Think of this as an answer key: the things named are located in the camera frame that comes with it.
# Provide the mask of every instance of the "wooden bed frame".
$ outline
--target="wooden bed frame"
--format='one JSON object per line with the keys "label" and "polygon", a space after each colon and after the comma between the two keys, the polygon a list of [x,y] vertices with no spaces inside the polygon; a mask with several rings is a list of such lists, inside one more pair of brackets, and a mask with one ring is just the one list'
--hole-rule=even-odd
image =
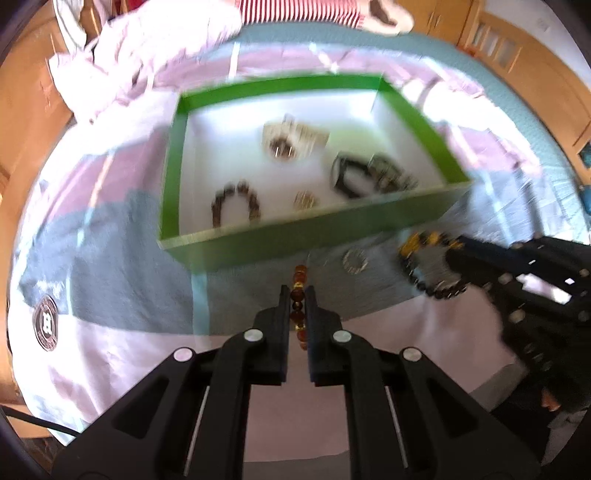
{"label": "wooden bed frame", "polygon": [[[41,0],[29,0],[31,5]],[[591,174],[579,152],[591,140],[591,92],[550,50],[523,30],[482,12],[475,3],[459,47],[473,54],[504,79],[546,124],[568,156],[582,185]],[[85,0],[81,24],[89,39],[99,34],[92,0]],[[7,285],[12,249],[28,193],[41,166],[61,137],[72,113],[56,91],[47,60],[66,51],[51,1],[29,16],[15,33],[0,65],[0,284]],[[0,288],[0,304],[7,291]],[[0,331],[6,332],[0,309]],[[0,403],[26,410],[12,377],[6,336],[0,338]],[[47,430],[15,422],[23,437],[46,436]]]}

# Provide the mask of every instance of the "black cable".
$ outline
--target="black cable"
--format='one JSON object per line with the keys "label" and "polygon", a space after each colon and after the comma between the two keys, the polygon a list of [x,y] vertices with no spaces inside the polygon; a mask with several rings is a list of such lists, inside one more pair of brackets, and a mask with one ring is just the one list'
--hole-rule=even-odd
{"label": "black cable", "polygon": [[33,425],[38,425],[40,427],[45,427],[46,429],[56,430],[58,432],[67,433],[68,435],[72,435],[73,437],[77,437],[80,433],[75,430],[69,429],[68,427],[64,427],[62,425],[58,425],[57,423],[53,423],[52,421],[38,419],[32,415],[28,415],[21,411],[15,410],[14,408],[2,406],[2,411],[7,417],[12,417],[13,419],[26,421],[27,423],[32,423]]}

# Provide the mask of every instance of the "silver screw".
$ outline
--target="silver screw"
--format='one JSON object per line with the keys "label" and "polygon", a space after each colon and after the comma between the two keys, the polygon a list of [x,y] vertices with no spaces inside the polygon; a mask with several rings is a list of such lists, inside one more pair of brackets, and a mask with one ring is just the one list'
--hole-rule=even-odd
{"label": "silver screw", "polygon": [[509,314],[509,321],[511,323],[519,323],[525,319],[525,312],[523,310],[515,310]]}
{"label": "silver screw", "polygon": [[347,343],[352,338],[353,336],[351,335],[351,332],[348,332],[347,330],[337,330],[333,333],[333,339],[335,339],[335,342]]}
{"label": "silver screw", "polygon": [[404,349],[402,356],[409,362],[418,362],[423,357],[423,354],[418,348],[411,347]]}
{"label": "silver screw", "polygon": [[262,340],[263,336],[262,331],[256,328],[251,328],[244,332],[244,339],[247,342],[258,342],[259,340]]}
{"label": "silver screw", "polygon": [[507,285],[511,280],[513,280],[513,275],[511,275],[510,273],[503,273],[499,277],[499,283],[502,285]]}
{"label": "silver screw", "polygon": [[191,360],[192,356],[193,356],[193,352],[191,351],[191,349],[185,348],[185,347],[178,348],[173,353],[173,358],[177,362],[186,362],[187,360]]}

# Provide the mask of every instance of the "bed sheet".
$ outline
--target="bed sheet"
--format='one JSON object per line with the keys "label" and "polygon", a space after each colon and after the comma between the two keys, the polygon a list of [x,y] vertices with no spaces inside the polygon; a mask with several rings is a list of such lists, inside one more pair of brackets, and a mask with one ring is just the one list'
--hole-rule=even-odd
{"label": "bed sheet", "polygon": [[[257,311],[276,304],[299,263],[308,264],[319,303],[339,312],[347,329],[384,350],[421,348],[485,407],[522,378],[479,290],[435,301],[408,284],[396,265],[408,232],[352,244],[369,260],[357,276],[341,265],[352,245],[202,275],[159,249],[161,174],[178,92],[298,70],[382,73],[433,123],[474,184],[425,228],[501,244],[534,232],[587,240],[573,238],[525,138],[463,73],[393,51],[231,44],[169,67],[130,105],[113,105],[93,125],[74,126],[44,166],[21,221],[8,315],[14,374],[33,414],[83,430],[175,348],[217,348],[249,328]],[[31,323],[45,294],[59,311],[51,352],[37,343]],[[314,389],[293,334],[290,347],[286,385],[253,389],[247,461],[310,459],[348,448],[341,390]]]}

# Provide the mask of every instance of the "cabinet door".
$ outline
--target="cabinet door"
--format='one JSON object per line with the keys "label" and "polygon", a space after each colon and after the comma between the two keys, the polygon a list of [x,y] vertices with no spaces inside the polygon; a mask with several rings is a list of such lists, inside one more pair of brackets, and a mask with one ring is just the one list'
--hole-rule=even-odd
{"label": "cabinet door", "polygon": [[429,35],[457,45],[471,6],[472,0],[439,0]]}
{"label": "cabinet door", "polygon": [[406,8],[413,16],[413,32],[427,35],[434,21],[437,0],[395,0],[395,3]]}

